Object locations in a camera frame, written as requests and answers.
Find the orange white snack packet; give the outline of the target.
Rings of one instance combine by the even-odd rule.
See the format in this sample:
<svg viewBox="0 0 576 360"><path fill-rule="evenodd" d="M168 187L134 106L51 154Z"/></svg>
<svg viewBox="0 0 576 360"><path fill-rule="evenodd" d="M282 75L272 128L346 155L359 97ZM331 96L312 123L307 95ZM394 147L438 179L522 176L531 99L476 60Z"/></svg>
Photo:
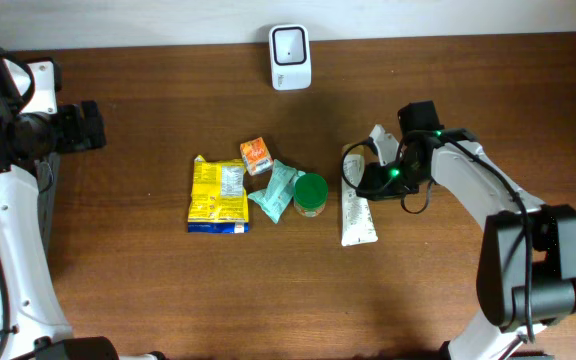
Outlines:
<svg viewBox="0 0 576 360"><path fill-rule="evenodd" d="M260 175L272 169L273 159L262 137L242 143L240 152L247 172L251 176Z"/></svg>

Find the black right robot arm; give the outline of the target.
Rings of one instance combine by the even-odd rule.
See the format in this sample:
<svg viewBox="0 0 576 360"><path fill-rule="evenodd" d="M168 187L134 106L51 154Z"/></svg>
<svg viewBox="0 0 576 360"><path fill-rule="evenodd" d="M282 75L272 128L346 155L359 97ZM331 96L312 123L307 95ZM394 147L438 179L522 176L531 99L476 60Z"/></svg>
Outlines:
<svg viewBox="0 0 576 360"><path fill-rule="evenodd" d="M341 169L358 198L404 201L420 186L447 189L483 231L476 291L479 310L442 344L440 359L508 359L537 334L576 314L576 210L551 206L512 181L476 135L447 128L431 101L397 113L402 137L377 125L360 141L376 161L358 179Z"/></svg>

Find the mint green tissue packet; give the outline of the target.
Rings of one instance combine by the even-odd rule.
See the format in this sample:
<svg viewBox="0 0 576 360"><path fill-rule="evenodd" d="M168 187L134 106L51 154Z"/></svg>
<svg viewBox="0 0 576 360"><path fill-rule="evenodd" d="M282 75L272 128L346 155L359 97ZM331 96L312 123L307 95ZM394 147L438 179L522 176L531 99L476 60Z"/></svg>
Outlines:
<svg viewBox="0 0 576 360"><path fill-rule="evenodd" d="M262 211L278 224L282 213L293 199L297 180L303 175L303 171L275 160L267 187L249 194L248 199L259 205Z"/></svg>

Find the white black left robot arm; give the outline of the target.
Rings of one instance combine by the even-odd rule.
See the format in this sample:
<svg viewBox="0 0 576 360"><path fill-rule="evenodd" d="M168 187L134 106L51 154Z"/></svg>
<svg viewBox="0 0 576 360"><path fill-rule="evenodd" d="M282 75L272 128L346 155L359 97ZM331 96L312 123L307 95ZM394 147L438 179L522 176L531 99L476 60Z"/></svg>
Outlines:
<svg viewBox="0 0 576 360"><path fill-rule="evenodd" d="M94 101L60 105L61 69L51 58L22 61L0 47L0 359L116 359L103 336L77 338L47 265L38 167L51 154L105 146Z"/></svg>

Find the white cream tube gold cap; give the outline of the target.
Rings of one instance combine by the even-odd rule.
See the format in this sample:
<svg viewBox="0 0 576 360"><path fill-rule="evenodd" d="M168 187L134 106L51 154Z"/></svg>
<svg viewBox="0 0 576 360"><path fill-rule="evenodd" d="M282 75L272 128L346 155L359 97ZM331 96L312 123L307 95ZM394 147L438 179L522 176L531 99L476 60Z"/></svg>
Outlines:
<svg viewBox="0 0 576 360"><path fill-rule="evenodd" d="M358 187L365 169L364 147L353 148L343 160L346 179ZM344 247L378 241L368 200L341 180L342 239Z"/></svg>

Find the green lid jar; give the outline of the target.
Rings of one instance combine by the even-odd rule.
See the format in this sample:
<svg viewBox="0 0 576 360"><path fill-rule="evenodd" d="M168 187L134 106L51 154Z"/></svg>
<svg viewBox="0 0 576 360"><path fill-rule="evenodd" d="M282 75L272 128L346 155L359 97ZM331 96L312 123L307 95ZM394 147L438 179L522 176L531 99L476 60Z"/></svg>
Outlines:
<svg viewBox="0 0 576 360"><path fill-rule="evenodd" d="M328 185L326 180L315 173L300 176L294 186L294 206L305 217L320 215L327 202Z"/></svg>

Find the yellow snack packet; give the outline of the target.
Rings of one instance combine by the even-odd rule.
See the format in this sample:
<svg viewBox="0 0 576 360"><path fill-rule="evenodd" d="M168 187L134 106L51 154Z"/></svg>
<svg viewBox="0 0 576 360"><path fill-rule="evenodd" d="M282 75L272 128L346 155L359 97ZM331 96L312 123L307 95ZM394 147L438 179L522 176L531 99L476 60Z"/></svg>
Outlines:
<svg viewBox="0 0 576 360"><path fill-rule="evenodd" d="M189 233L244 234L249 231L249 208L241 159L193 162Z"/></svg>

